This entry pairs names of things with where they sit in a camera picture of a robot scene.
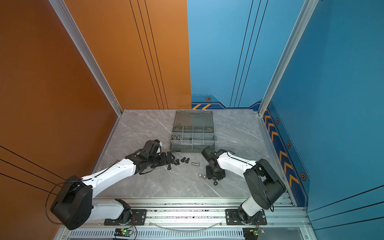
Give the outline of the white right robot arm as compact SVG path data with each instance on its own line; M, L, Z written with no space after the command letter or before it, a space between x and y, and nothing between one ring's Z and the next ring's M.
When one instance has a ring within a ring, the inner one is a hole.
M238 216L245 225L253 223L260 211L273 210L274 203L287 190L282 179L265 159L251 161L237 157L230 151L215 151L211 147L204 148L202 156L208 162L208 179L220 181L226 177L226 171L245 179L250 196L238 207Z

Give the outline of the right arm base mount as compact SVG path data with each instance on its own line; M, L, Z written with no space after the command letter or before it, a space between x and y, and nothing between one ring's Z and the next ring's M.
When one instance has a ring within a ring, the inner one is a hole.
M267 217L264 210L258 211L253 216L249 216L243 210L239 209L226 209L226 223L229 226L234 225L258 225L258 226L266 226L267 225Z

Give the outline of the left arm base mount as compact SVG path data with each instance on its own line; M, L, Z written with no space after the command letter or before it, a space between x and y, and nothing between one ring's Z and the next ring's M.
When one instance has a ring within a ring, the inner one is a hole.
M146 209L132 209L131 206L122 199L115 199L123 207L122 213L117 219L105 219L105 226L143 226L147 217Z

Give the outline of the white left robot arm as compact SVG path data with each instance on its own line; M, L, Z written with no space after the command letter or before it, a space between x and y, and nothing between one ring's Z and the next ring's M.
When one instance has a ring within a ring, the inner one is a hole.
M69 230L96 220L122 226L131 224L134 214L127 202L122 199L98 200L96 197L123 179L144 175L175 162L171 152L162 152L159 140L147 141L144 147L104 170L81 178L72 176L66 179L60 184L61 189L50 211Z

